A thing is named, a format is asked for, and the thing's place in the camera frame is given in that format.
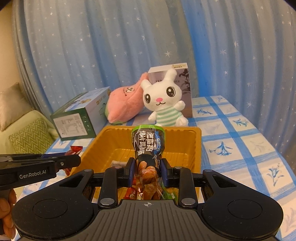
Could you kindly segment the person's left hand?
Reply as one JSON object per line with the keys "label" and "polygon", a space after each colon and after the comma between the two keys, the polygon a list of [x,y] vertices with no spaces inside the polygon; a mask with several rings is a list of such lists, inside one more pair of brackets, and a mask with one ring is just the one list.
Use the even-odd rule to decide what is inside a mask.
{"label": "person's left hand", "polygon": [[1,198],[1,240],[12,240],[16,228],[11,218],[11,211],[16,203],[15,190],[11,189],[8,199]]}

